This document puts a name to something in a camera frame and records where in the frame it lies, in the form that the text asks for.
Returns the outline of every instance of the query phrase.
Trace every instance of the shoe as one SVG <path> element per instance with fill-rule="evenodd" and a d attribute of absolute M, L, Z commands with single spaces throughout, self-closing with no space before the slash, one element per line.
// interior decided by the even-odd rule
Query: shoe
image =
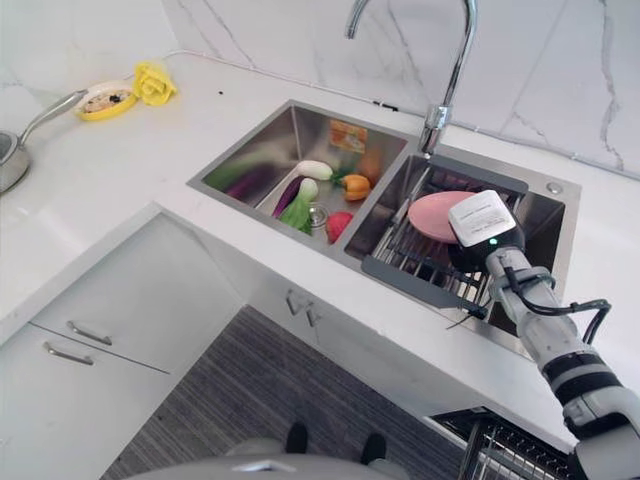
<path fill-rule="evenodd" d="M 377 458 L 385 458 L 387 454 L 387 441 L 379 433 L 372 433 L 362 449 L 360 463 L 369 465 Z"/>
<path fill-rule="evenodd" d="M 307 427 L 302 422 L 294 423 L 287 435 L 287 444 L 284 451 L 287 453 L 307 453 Z"/>

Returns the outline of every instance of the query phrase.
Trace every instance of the drawer handle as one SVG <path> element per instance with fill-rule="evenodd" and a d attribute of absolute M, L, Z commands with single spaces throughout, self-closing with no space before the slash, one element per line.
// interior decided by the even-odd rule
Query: drawer handle
<path fill-rule="evenodd" d="M 313 302 L 309 302 L 309 305 L 307 305 L 306 313 L 307 313 L 307 321 L 309 322 L 309 326 L 312 328 L 315 327 L 318 321 L 318 318 L 320 318 L 320 315 L 317 315 L 316 313 L 314 313 Z"/>
<path fill-rule="evenodd" d="M 302 306 L 300 304 L 298 304 L 297 306 L 294 305 L 293 302 L 291 301 L 291 295 L 293 295 L 293 290 L 289 289 L 286 296 L 287 306 L 289 307 L 289 311 L 291 312 L 291 315 L 297 315 L 300 309 L 302 308 Z"/>
<path fill-rule="evenodd" d="M 91 357 L 75 357 L 73 355 L 69 355 L 68 353 L 64 353 L 59 350 L 56 350 L 51 345 L 49 345 L 49 342 L 44 342 L 42 346 L 47 351 L 47 353 L 55 357 L 71 360 L 72 362 L 82 363 L 83 365 L 93 365 L 93 360 L 91 360 Z"/>
<path fill-rule="evenodd" d="M 69 327 L 71 329 L 71 331 L 73 331 L 73 333 L 77 333 L 78 335 L 82 335 L 83 337 L 90 338 L 91 340 L 103 343 L 105 345 L 109 345 L 109 346 L 113 345 L 113 342 L 111 341 L 111 339 L 109 337 L 99 337 L 97 335 L 94 335 L 93 333 L 89 333 L 89 332 L 85 332 L 84 330 L 80 330 L 76 326 L 76 324 L 71 322 L 71 321 L 67 322 L 67 327 Z"/>

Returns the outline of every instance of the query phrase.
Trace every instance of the gray carpet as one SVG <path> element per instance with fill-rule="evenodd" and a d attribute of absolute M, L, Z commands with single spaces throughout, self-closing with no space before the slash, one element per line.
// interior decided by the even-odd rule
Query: gray carpet
<path fill-rule="evenodd" d="M 462 450 L 250 307 L 241 310 L 102 477 L 224 454 L 309 429 L 309 452 L 358 460 L 372 432 L 414 480 L 455 479 Z"/>

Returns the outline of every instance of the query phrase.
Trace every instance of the white countertop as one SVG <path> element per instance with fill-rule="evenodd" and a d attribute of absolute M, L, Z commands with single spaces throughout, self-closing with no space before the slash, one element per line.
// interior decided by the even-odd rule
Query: white countertop
<path fill-rule="evenodd" d="M 173 56 L 167 64 L 180 94 L 166 106 L 139 102 L 99 123 L 69 115 L 29 140 L 33 167 L 0 200 L 0 344 L 162 208 L 456 377 L 558 448 L 574 442 L 530 361 L 467 329 L 445 331 L 450 323 L 437 312 L 185 185 L 290 99 L 415 135 L 421 119 L 197 56 Z M 640 268 L 640 182 L 453 127 L 444 143 L 582 185 L 564 297 L 613 304 L 594 346 L 623 383 L 640 391 L 633 280 Z M 587 322 L 577 319 L 580 328 Z"/>

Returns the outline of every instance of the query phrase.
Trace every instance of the faucet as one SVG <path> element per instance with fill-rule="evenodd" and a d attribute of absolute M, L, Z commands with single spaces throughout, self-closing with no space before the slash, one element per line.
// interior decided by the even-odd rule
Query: faucet
<path fill-rule="evenodd" d="M 369 3 L 369 0 L 356 0 L 351 9 L 351 14 L 347 21 L 347 27 L 345 30 L 345 37 L 352 39 L 356 35 L 358 29 L 358 22 L 360 16 L 364 11 L 364 8 Z M 419 150 L 431 156 L 438 145 L 440 134 L 449 121 L 451 116 L 451 108 L 453 102 L 453 95 L 456 92 L 458 86 L 458 80 L 460 79 L 460 72 L 464 67 L 464 64 L 471 50 L 471 43 L 476 33 L 476 25 L 478 23 L 478 7 L 476 0 L 462 0 L 465 14 L 465 26 L 464 26 L 464 41 L 458 48 L 458 56 L 456 63 L 453 65 L 451 72 L 451 78 L 449 78 L 449 84 L 447 85 L 447 91 L 444 94 L 444 100 L 439 105 L 431 105 L 427 116 L 424 120 L 424 126 L 422 127 L 422 133 L 420 135 L 420 143 L 418 144 Z"/>

